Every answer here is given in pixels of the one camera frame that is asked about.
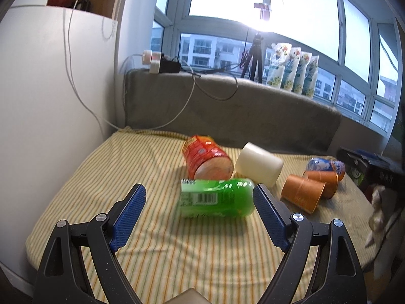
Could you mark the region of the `red orange plastic cup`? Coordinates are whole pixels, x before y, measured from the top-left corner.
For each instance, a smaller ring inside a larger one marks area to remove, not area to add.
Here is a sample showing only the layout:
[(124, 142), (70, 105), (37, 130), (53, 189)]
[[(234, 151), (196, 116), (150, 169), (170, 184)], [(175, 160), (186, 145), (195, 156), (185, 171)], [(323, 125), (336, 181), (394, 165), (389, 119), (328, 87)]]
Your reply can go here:
[(229, 180), (234, 164), (229, 155), (208, 136), (194, 135), (181, 150), (192, 180)]

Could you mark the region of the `blue orange plastic cup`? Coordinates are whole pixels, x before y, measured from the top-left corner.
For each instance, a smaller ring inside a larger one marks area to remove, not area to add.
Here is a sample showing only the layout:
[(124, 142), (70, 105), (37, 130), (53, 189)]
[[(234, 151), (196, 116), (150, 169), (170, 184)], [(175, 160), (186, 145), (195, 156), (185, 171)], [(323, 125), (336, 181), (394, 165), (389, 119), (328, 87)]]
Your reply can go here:
[(307, 163), (306, 171), (335, 172), (338, 175), (338, 180), (341, 181), (345, 176), (345, 164), (338, 160), (314, 157)]

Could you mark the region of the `white plastic cup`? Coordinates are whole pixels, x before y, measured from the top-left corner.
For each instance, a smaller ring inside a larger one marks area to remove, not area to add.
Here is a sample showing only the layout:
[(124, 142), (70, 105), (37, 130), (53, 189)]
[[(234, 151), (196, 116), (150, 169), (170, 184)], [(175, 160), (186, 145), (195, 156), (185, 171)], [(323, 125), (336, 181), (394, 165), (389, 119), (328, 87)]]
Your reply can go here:
[(248, 142), (239, 153), (235, 171), (256, 183), (273, 187), (279, 178), (284, 161), (263, 148)]

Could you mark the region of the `copper paper cup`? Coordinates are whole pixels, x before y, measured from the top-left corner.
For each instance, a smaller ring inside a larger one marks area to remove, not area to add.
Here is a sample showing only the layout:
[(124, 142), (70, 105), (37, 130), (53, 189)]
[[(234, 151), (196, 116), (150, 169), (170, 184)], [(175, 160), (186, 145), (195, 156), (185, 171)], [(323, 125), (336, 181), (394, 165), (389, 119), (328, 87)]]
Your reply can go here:
[(332, 199), (338, 189), (338, 174), (333, 171), (305, 171), (303, 177), (324, 183), (325, 187), (321, 197), (329, 200)]
[(291, 174), (281, 190), (281, 199), (312, 214), (317, 208), (324, 189), (325, 183)]

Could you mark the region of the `white cabinet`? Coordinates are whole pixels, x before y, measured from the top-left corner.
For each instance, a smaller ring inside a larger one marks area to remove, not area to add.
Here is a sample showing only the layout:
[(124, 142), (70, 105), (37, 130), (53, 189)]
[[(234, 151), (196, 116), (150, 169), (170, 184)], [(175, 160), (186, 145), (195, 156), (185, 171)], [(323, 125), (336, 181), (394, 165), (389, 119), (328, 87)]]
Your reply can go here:
[(116, 23), (49, 6), (1, 21), (1, 264), (25, 282), (25, 242), (57, 191), (115, 119)]

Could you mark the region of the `black tripod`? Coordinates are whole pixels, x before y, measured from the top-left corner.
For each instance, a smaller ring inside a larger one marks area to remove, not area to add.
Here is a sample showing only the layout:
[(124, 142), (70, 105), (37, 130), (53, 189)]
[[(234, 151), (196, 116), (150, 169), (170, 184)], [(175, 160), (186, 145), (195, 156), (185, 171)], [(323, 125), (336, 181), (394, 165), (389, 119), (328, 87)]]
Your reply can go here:
[(264, 40), (263, 33), (269, 32), (268, 22), (270, 20), (270, 5), (261, 3), (254, 3), (253, 7), (259, 10), (259, 18), (249, 25), (256, 31), (251, 47), (247, 50), (247, 39), (249, 36), (249, 30), (245, 38), (244, 51), (239, 63), (239, 67), (242, 69), (241, 78), (244, 78), (249, 73), (249, 80), (254, 81), (257, 79), (259, 84), (262, 83), (263, 76), (263, 57), (261, 44)]

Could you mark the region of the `white power strip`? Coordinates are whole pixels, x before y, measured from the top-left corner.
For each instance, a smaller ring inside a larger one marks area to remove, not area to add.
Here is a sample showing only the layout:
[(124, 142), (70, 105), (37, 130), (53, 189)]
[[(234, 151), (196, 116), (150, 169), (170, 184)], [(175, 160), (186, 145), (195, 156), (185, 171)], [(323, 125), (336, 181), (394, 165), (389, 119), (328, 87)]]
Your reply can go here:
[(142, 65), (149, 66), (151, 74), (159, 74), (162, 70), (163, 57), (160, 51), (144, 50), (141, 55)]

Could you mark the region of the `near copper paper cup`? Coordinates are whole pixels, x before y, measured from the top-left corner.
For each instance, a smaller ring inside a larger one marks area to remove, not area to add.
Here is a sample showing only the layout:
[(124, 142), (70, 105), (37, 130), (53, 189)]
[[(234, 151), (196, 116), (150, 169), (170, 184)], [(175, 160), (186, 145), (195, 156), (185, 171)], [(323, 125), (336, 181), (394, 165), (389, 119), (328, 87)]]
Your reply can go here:
[(291, 174), (281, 190), (281, 199), (312, 214), (317, 208), (324, 189), (325, 183)]

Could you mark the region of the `far copper paper cup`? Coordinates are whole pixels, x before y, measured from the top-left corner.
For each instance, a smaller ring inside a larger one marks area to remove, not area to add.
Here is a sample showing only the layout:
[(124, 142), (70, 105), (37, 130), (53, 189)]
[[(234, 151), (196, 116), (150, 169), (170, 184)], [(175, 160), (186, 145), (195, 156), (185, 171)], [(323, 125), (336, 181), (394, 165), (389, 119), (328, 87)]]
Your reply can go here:
[(325, 187), (321, 197), (329, 200), (332, 199), (338, 189), (338, 174), (333, 171), (305, 171), (303, 177), (324, 183)]

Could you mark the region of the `green snack bag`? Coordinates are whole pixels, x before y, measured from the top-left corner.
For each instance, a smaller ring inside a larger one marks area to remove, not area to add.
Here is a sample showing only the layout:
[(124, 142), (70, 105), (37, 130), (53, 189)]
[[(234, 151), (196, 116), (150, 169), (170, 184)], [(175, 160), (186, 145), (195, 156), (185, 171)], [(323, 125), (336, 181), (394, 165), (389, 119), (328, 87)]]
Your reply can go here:
[(359, 187), (365, 177), (364, 174), (356, 167), (350, 167), (347, 173), (351, 180)]

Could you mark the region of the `dark small bottle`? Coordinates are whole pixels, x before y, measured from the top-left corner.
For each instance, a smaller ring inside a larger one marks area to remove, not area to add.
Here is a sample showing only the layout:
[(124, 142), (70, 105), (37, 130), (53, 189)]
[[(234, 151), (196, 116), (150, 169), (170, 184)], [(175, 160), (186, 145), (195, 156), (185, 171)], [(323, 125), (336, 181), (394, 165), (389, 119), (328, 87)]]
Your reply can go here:
[(84, 12), (89, 12), (91, 10), (90, 0), (80, 0), (79, 2), (77, 2), (75, 9)]

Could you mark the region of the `green plastic cup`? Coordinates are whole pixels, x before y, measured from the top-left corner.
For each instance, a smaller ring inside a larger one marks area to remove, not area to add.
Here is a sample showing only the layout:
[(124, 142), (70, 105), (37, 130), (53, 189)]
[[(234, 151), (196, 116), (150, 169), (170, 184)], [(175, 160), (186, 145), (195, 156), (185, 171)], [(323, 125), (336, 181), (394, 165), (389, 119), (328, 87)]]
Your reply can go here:
[(248, 178), (183, 179), (178, 201), (180, 215), (184, 218), (249, 216), (255, 210), (254, 187), (255, 184)]

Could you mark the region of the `black power adapter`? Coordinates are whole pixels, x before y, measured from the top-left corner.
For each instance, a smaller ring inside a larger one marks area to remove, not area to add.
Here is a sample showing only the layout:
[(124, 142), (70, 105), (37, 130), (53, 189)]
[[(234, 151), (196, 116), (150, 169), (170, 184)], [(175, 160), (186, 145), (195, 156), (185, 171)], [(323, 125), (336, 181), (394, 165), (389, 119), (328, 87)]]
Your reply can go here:
[(179, 73), (182, 65), (177, 56), (169, 57), (164, 53), (161, 54), (159, 73)]

